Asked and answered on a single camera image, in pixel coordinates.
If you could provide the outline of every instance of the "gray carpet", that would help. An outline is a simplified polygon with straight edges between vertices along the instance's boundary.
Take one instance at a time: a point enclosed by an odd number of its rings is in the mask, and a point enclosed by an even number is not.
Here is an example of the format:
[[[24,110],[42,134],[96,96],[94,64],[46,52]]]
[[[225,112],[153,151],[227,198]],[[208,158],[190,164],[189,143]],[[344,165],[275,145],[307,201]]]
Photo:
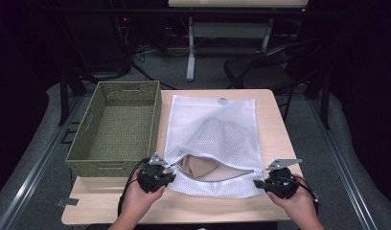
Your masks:
[[[245,49],[232,49],[233,55],[211,55],[201,48],[197,50],[195,81],[187,82],[187,54],[174,56],[150,52],[145,54],[145,61],[136,62],[143,66],[150,76],[179,89],[216,89],[224,88],[229,82],[223,73],[223,62],[231,57],[245,52]],[[132,69],[126,76],[115,81],[143,81],[145,77]],[[85,83],[89,90],[95,85]],[[30,147],[25,152],[19,166],[0,194],[0,221],[12,200],[19,191],[34,163],[44,154],[56,133],[59,114],[58,85],[49,90],[50,105]],[[88,105],[90,93],[83,99],[74,122],[81,120],[85,107]],[[311,109],[311,102],[297,95],[293,102],[286,122],[287,132],[298,158],[303,159],[301,168],[310,185],[320,197],[319,218],[326,229],[363,229],[340,175],[336,170],[333,152],[321,131],[321,126],[315,121],[317,114]],[[351,146],[351,137],[338,101],[331,98],[330,108],[331,133],[343,153],[350,172],[363,195],[363,201],[369,208],[378,229],[391,229],[391,203],[379,193],[366,171],[361,167]],[[70,130],[76,130],[78,124],[70,125]],[[69,142],[73,134],[64,140]],[[64,164],[69,144],[57,141],[53,148],[53,159],[41,178],[38,186],[25,207],[14,229],[71,229],[61,223],[62,207],[56,206],[60,198],[68,197],[74,176],[70,176],[69,168]],[[75,226],[74,229],[84,229],[85,226]],[[290,221],[279,222],[279,230],[297,229]]]

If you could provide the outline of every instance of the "beige cloth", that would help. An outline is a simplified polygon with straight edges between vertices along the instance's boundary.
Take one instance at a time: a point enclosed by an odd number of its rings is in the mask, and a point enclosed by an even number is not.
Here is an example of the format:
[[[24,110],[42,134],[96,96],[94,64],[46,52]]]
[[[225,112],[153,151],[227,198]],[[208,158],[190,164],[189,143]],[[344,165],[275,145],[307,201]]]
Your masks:
[[[193,178],[199,178],[216,170],[219,165],[214,159],[187,155],[181,161],[181,170]]]

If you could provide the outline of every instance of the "mesh bag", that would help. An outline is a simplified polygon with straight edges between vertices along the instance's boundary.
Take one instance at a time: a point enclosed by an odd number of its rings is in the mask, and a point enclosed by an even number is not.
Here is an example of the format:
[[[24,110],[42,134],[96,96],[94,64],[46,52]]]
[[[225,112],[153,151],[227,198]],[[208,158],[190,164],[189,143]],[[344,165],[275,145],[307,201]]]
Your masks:
[[[164,153],[176,174],[169,188],[193,196],[264,193],[255,101],[173,96]]]

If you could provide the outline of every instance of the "olive green plastic basket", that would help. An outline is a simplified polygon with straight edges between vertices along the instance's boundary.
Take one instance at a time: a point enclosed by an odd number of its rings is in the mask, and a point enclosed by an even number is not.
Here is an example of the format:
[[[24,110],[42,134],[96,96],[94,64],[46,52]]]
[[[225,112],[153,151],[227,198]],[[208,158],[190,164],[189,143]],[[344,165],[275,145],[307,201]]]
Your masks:
[[[159,81],[99,82],[65,163],[82,177],[128,176],[156,152]]]

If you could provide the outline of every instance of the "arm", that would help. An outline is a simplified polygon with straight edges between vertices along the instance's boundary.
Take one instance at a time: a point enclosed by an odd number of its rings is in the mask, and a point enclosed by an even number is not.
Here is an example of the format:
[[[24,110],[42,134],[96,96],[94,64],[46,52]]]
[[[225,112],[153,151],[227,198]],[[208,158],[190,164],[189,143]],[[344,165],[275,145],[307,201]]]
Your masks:
[[[111,230],[131,230],[133,229],[139,220],[150,209],[150,206],[160,198],[165,191],[166,187],[162,186],[155,193],[145,193],[138,182],[135,181],[138,176],[139,170],[132,176],[133,182],[126,190],[125,201],[122,207],[122,212],[111,225]]]
[[[305,184],[302,179],[296,178],[298,182]],[[299,187],[296,194],[289,199],[281,199],[271,192],[268,192],[267,195],[273,203],[286,211],[287,215],[301,230],[324,229],[315,212],[311,195],[303,188]]]

